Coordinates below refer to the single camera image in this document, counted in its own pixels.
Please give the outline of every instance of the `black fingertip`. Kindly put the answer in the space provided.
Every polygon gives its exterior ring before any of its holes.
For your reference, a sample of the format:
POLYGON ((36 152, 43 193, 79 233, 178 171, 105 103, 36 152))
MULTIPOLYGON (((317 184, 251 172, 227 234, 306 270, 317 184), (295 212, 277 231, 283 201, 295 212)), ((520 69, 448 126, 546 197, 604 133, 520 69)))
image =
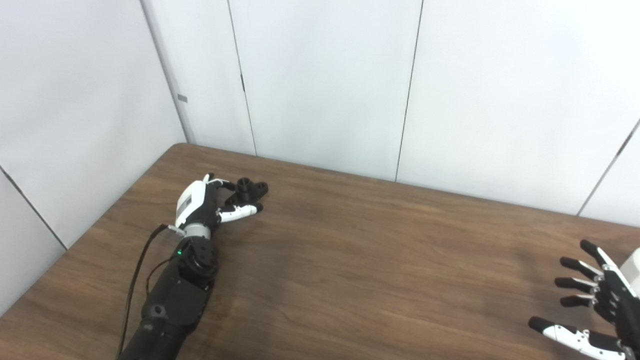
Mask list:
POLYGON ((584 250, 591 256, 598 256, 598 247, 587 239, 582 239, 580 241, 580 249, 584 250))
POLYGON ((560 305, 563 307, 589 306, 591 299, 582 298, 576 295, 561 297, 560 305))
POLYGON ((575 281, 570 277, 556 277, 554 283, 558 288, 573 289, 575 288, 575 281))
POLYGON ((538 316, 532 316, 529 319, 529 327, 538 331, 540 334, 551 326, 554 326, 555 323, 550 322, 549 320, 540 318, 538 316))
POLYGON ((576 301, 575 297, 567 296, 567 297, 561 297, 560 298, 560 305, 562 305, 562 307, 575 307, 575 306, 578 306, 580 304, 578 304, 578 302, 576 301))
POLYGON ((579 270, 580 269, 580 261, 578 261, 576 259, 568 258, 566 256, 563 256, 563 257, 560 258, 560 265, 564 266, 565 268, 572 269, 572 270, 579 270))

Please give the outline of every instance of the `robotic arm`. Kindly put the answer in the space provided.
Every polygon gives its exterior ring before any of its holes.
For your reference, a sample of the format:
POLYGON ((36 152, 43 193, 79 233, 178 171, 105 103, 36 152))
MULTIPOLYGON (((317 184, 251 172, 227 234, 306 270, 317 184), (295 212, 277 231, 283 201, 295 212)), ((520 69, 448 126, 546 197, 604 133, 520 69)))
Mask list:
POLYGON ((202 317, 218 272, 211 236, 220 224, 259 213, 266 183, 247 178, 233 184, 207 174, 178 200, 175 226, 182 236, 142 307, 142 321, 118 360, 174 360, 202 317), (220 188, 234 193, 218 207, 220 188))
POLYGON ((611 258, 587 240, 580 247, 592 256, 599 270, 576 259, 562 257, 560 264, 576 270, 590 281, 573 277, 556 278, 559 288, 571 288, 586 293, 560 299, 564 307, 592 308, 616 329, 617 337, 571 325, 554 323, 537 316, 529 320, 529 327, 542 335, 599 360, 640 360, 640 299, 611 258))

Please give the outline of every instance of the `white wall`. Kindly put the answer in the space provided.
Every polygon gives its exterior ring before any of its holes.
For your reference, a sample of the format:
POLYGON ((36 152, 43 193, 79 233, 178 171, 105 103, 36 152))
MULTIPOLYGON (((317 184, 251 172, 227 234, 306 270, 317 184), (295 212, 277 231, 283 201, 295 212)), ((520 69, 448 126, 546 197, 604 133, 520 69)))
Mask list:
POLYGON ((226 0, 143 2, 193 142, 255 154, 226 0))
POLYGON ((141 6, 9 3, 0 48, 0 163, 71 246, 184 141, 141 6))
POLYGON ((576 214, 640 117, 637 1, 425 1, 404 138, 419 0, 146 1, 211 147, 576 214))
POLYGON ((633 137, 580 214, 640 227, 640 133, 633 137))
POLYGON ((393 180, 420 1, 230 5, 257 154, 393 180))
POLYGON ((0 316, 64 253, 0 172, 0 316))
POLYGON ((424 3, 397 180, 576 214, 640 117, 640 3, 424 3))

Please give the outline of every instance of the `black robotic arm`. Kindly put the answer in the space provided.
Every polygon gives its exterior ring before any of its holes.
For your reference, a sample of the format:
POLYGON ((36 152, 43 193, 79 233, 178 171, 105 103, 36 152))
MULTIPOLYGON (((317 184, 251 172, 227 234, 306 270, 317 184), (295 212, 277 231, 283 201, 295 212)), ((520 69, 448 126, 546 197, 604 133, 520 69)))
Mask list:
POLYGON ((260 212, 258 200, 267 192, 266 183, 254 184, 244 177, 233 184, 213 174, 184 190, 178 200, 175 226, 168 226, 182 240, 148 294, 142 321, 123 351, 120 344, 116 360, 174 360, 178 356, 182 343, 200 322, 218 272, 218 248, 211 241, 212 234, 222 223, 260 212), (221 188, 234 193, 218 207, 221 188))

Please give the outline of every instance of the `fingertip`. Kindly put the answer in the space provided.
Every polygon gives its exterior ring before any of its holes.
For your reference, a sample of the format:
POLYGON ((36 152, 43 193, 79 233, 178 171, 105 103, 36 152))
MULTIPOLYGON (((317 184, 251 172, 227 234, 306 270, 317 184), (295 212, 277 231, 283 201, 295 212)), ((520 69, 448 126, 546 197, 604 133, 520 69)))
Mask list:
POLYGON ((554 325, 555 323, 550 322, 549 320, 543 319, 538 316, 532 316, 529 319, 529 327, 534 329, 535 331, 538 331, 540 334, 542 334, 544 330, 554 325))

